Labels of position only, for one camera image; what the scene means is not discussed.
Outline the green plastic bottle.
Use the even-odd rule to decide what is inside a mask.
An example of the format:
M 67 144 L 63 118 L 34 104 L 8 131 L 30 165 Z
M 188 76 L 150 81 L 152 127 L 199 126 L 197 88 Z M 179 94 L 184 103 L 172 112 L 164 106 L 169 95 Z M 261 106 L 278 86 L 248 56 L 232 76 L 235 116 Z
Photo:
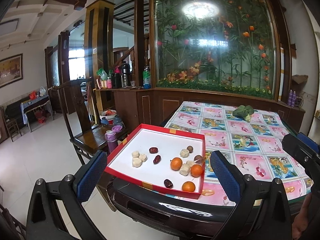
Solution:
M 150 67 L 145 66 L 143 71 L 143 87 L 144 89 L 150 89 L 151 88 L 151 73 L 150 73 Z

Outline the dark red jujube date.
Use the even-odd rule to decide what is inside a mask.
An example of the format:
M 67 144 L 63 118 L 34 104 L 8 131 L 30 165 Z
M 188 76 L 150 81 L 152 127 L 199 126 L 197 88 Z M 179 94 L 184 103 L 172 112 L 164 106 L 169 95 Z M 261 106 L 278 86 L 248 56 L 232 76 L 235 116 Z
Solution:
M 153 160 L 153 163 L 154 163 L 154 164 L 158 164 L 160 161 L 161 161 L 161 156 L 160 156 L 160 155 L 157 155 L 157 156 L 155 156 L 155 158 L 154 158 L 154 160 Z

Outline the purple bottle pair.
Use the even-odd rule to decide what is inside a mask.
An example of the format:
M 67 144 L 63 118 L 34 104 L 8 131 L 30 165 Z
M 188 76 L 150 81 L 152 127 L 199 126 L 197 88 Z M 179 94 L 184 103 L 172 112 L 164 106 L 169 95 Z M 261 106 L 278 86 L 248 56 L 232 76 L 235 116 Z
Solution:
M 296 101 L 296 92 L 293 91 L 293 90 L 290 90 L 287 104 L 290 107 L 294 107 L 295 106 L 295 101 Z

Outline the red gift box lid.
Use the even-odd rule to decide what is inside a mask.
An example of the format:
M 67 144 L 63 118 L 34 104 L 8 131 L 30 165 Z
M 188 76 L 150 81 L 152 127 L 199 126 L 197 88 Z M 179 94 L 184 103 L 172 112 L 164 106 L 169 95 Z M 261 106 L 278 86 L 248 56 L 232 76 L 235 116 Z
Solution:
M 105 172 L 149 190 L 198 199 L 204 174 L 184 176 L 170 164 L 174 158 L 185 164 L 205 153 L 202 134 L 140 124 L 108 156 Z

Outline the black thermos flask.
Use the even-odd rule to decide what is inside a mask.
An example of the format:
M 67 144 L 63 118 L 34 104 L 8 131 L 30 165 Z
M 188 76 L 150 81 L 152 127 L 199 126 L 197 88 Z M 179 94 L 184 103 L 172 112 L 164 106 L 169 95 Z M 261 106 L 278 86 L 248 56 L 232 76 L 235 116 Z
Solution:
M 130 65 L 125 61 L 121 65 L 121 77 L 122 77 L 122 86 L 129 87 L 131 85 L 130 82 Z

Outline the purple thermos bottle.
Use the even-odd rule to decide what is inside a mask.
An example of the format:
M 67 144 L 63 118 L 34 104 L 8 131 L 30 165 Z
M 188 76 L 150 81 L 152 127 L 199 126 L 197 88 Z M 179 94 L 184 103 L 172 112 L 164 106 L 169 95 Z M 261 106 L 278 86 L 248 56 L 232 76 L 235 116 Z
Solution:
M 108 150 L 112 153 L 118 146 L 117 134 L 112 130 L 108 130 L 105 133 L 105 139 L 107 141 Z

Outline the side table with cloth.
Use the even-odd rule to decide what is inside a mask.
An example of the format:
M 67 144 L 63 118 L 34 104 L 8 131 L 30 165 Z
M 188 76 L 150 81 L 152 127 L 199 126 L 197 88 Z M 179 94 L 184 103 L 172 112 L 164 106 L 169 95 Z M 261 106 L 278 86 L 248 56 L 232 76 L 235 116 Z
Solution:
M 52 120 L 54 120 L 52 105 L 51 105 L 50 97 L 48 95 L 38 97 L 34 100 L 28 100 L 28 101 L 22 102 L 20 105 L 23 123 L 28 126 L 30 133 L 32 132 L 32 129 L 31 129 L 31 125 L 28 120 L 27 114 L 43 106 L 47 107 Z

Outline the green leafy vegetable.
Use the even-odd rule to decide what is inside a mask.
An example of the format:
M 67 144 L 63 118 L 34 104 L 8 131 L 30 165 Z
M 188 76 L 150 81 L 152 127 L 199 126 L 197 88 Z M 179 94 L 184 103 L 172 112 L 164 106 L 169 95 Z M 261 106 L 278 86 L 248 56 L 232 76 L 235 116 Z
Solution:
M 247 106 L 240 105 L 232 113 L 233 116 L 236 116 L 237 118 L 242 118 L 246 122 L 250 122 L 253 114 L 254 114 L 254 109 L 250 105 L 247 105 Z

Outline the purple thermos lid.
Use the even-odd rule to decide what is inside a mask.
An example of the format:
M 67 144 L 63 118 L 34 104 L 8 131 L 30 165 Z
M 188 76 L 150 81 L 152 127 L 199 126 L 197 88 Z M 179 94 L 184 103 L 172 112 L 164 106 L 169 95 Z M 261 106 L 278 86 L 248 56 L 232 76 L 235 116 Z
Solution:
M 114 125 L 114 126 L 112 127 L 112 131 L 113 131 L 114 133 L 120 133 L 122 130 L 123 130 L 123 126 L 122 126 L 122 125 Z

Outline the fruit pattern tablecloth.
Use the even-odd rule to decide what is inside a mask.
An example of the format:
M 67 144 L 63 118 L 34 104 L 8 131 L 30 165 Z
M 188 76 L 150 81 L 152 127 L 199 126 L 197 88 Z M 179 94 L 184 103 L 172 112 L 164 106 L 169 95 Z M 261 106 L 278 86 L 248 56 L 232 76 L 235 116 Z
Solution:
M 205 173 L 201 204 L 233 206 L 210 165 L 210 154 L 219 150 L 243 174 L 256 180 L 280 178 L 288 200 L 299 200 L 313 185 L 304 168 L 282 148 L 289 133 L 277 113 L 254 110 L 249 121 L 233 115 L 235 107 L 185 101 L 165 123 L 166 128 L 204 135 Z

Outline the orange tangerine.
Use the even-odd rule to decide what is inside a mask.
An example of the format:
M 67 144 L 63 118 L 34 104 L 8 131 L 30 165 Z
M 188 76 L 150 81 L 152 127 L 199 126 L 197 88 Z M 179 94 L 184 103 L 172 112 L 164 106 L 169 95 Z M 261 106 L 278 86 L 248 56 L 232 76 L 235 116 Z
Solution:
M 186 181 L 182 185 L 182 191 L 185 191 L 185 192 L 194 192 L 195 189 L 196 189 L 196 186 L 192 181 Z
M 202 165 L 195 164 L 190 168 L 190 174 L 197 178 L 200 177 L 203 174 L 203 167 Z
M 170 167 L 171 167 L 171 169 L 174 170 L 174 171 L 178 171 L 178 170 L 181 168 L 182 164 L 183 164 L 182 159 L 181 159 L 181 158 L 178 158 L 178 157 L 173 158 L 173 159 L 170 161 Z

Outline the framed wall painting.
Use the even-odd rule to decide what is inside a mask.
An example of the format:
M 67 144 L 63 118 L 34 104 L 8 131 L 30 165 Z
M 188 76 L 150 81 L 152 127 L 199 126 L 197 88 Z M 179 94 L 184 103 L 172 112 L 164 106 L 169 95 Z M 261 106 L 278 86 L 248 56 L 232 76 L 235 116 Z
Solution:
M 0 61 L 0 87 L 23 79 L 23 54 L 17 54 Z

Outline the brown round fruit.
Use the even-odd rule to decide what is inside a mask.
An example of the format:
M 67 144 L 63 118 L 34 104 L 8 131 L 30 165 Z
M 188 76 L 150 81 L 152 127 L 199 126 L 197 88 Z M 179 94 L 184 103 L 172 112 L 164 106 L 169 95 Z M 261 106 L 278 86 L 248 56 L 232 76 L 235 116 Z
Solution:
M 196 155 L 196 156 L 194 157 L 194 163 L 199 164 L 199 165 L 202 165 L 203 162 L 204 162 L 203 156 L 201 156 L 201 155 Z
M 193 147 L 192 147 L 192 146 L 188 146 L 188 147 L 187 147 L 187 150 L 188 150 L 190 153 L 193 153 Z

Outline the dark wooden chair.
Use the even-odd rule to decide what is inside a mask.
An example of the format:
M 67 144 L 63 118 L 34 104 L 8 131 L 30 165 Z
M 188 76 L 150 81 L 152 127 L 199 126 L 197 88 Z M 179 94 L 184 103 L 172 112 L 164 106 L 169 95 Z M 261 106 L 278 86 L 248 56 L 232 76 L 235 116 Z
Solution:
M 91 83 L 93 78 L 77 79 L 67 81 L 59 86 L 51 87 L 51 90 L 57 91 L 61 111 L 69 134 L 69 141 L 73 145 L 80 163 L 84 165 L 84 159 L 91 159 L 98 151 L 111 153 L 108 148 L 105 134 L 110 131 L 111 125 L 103 125 L 98 112 L 97 100 L 95 98 Z M 64 96 L 65 91 L 69 91 L 75 112 L 77 114 L 81 133 L 74 135 L 68 120 L 66 108 L 67 100 Z

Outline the glass flower display cabinet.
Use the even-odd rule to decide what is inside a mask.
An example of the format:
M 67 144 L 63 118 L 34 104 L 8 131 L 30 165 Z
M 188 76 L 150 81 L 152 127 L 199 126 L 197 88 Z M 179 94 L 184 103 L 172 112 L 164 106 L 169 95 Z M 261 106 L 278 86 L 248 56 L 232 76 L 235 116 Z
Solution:
M 267 0 L 153 0 L 155 85 L 274 98 L 277 41 Z

